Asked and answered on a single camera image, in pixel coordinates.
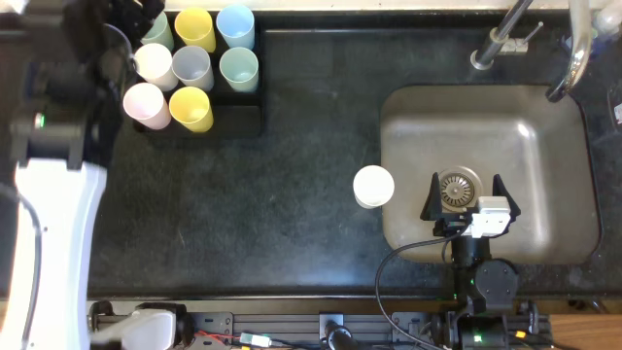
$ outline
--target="faucet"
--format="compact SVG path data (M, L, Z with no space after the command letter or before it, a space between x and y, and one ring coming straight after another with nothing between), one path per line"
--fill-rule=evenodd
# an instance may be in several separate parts
M495 56L509 40L509 32L518 19L527 11L534 0L518 0L514 7L505 15L501 24L490 31L481 50L473 52L470 62L479 70L493 66ZM558 102L569 93L585 72L592 50L592 21L589 0L569 0L570 22L572 25L572 51L568 70L559 79L559 83L551 85L546 92L550 102Z

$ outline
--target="black tray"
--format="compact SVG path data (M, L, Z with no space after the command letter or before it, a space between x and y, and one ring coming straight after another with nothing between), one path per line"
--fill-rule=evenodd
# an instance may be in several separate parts
M173 54L183 48L186 44L182 38L175 32L175 17L177 12L167 13L168 24L173 33L175 48ZM171 124L161 130L152 130L134 121L133 126L137 132L148 136L162 138L206 138L206 139L235 139L235 138L251 138L261 135L263 129L263 64L261 35L258 24L255 24L255 47L253 53L259 61L259 85L255 92L237 92L234 91L221 74L220 63L221 57L229 49L225 39L216 28L216 16L218 13L210 13L214 22L214 30L216 34L216 50L210 52L210 61L212 71L214 72L214 87L207 92L210 98L210 106L214 115L214 125L206 132L191 132L179 122L173 119ZM138 83L144 80L139 76ZM185 85L181 81L175 88L164 92L166 102L170 100L173 93L178 88Z

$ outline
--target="yellow cup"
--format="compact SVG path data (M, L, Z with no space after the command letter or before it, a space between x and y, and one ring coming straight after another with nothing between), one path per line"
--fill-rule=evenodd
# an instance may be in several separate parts
M192 132L205 132L214 124L210 99L198 87L182 87L168 102L171 116Z
M203 9L181 11L175 18L175 31L186 45L199 46L208 53L216 49L214 23L210 14Z

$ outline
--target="sink drain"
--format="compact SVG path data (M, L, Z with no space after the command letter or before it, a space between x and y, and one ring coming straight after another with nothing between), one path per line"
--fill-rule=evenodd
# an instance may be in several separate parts
M456 166L441 172L440 196L443 207L454 212L462 212L474 199L481 195L482 184L471 169Z

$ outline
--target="sink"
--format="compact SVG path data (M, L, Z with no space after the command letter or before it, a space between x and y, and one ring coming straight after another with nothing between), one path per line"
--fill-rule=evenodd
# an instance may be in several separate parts
M500 174L522 210L509 233L491 240L493 257L514 263L582 263L600 237L586 133L576 103L550 103L546 87L404 87L382 109L382 166L396 191L383 207L395 249L434 239L419 216L438 172L443 210L492 195ZM439 263L441 245L401 256Z

